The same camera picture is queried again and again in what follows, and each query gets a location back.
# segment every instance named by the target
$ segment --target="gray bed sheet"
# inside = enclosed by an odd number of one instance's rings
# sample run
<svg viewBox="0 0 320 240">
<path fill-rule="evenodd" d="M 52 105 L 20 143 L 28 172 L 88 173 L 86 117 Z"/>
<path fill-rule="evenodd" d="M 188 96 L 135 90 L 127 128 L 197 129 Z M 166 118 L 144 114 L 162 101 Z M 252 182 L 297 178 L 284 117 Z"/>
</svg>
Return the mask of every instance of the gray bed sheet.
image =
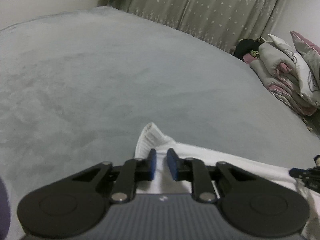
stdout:
<svg viewBox="0 0 320 240">
<path fill-rule="evenodd" d="M 104 160 L 133 156 L 154 122 L 176 141 L 309 167 L 320 140 L 253 70 L 222 50 L 113 8 L 0 31 L 0 176 L 18 201 Z"/>
</svg>

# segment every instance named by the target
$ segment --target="white cloth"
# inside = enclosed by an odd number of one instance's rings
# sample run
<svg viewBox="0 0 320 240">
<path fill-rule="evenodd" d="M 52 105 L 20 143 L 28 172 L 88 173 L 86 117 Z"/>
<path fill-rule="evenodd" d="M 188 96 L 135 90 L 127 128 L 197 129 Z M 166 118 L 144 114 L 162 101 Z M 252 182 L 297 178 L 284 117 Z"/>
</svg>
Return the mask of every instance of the white cloth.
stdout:
<svg viewBox="0 0 320 240">
<path fill-rule="evenodd" d="M 151 148 L 155 148 L 157 151 L 155 178 L 150 182 L 140 182 L 137 187 L 138 194 L 191 192 L 190 182 L 176 182 L 171 177 L 165 157 L 167 150 L 173 148 L 180 158 L 197 158 L 202 160 L 206 165 L 211 166 L 215 166 L 219 161 L 225 161 L 299 192 L 308 201 L 311 209 L 310 218 L 303 230 L 303 236 L 309 240 L 320 239 L 320 194 L 305 188 L 300 180 L 290 177 L 289 169 L 255 162 L 214 150 L 177 143 L 169 136 L 164 135 L 154 123 L 147 124 L 143 129 L 135 150 L 135 158 L 146 158 Z"/>
</svg>

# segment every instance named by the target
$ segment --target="purple object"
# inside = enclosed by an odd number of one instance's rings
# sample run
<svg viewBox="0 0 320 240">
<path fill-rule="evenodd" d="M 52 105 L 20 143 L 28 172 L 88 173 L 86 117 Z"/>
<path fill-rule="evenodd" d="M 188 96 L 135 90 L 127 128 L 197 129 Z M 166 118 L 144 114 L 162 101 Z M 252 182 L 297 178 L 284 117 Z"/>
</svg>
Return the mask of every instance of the purple object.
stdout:
<svg viewBox="0 0 320 240">
<path fill-rule="evenodd" d="M 0 178 L 0 240 L 5 239 L 10 226 L 10 207 L 7 191 Z"/>
</svg>

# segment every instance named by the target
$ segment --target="curtain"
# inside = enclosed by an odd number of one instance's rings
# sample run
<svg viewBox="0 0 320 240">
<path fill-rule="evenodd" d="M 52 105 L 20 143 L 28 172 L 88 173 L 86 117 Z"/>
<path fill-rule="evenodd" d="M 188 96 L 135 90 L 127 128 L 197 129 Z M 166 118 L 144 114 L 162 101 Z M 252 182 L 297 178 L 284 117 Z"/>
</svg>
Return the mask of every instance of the curtain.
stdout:
<svg viewBox="0 0 320 240">
<path fill-rule="evenodd" d="M 229 51 L 266 36 L 286 0 L 111 0 L 113 7 L 189 33 Z"/>
<path fill-rule="evenodd" d="M 179 30 L 229 51 L 239 39 L 265 36 L 285 0 L 190 0 Z"/>
</svg>

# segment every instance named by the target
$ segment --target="pile of bedding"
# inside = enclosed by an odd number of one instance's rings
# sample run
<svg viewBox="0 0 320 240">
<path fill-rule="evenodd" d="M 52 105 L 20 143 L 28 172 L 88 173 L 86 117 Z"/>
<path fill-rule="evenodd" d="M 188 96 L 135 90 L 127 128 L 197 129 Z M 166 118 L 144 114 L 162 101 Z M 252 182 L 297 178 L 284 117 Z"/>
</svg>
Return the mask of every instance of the pile of bedding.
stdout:
<svg viewBox="0 0 320 240">
<path fill-rule="evenodd" d="M 262 42 L 258 51 L 243 56 L 262 84 L 301 115 L 320 108 L 320 48 L 297 32 L 290 32 L 295 48 L 279 37 Z"/>
</svg>

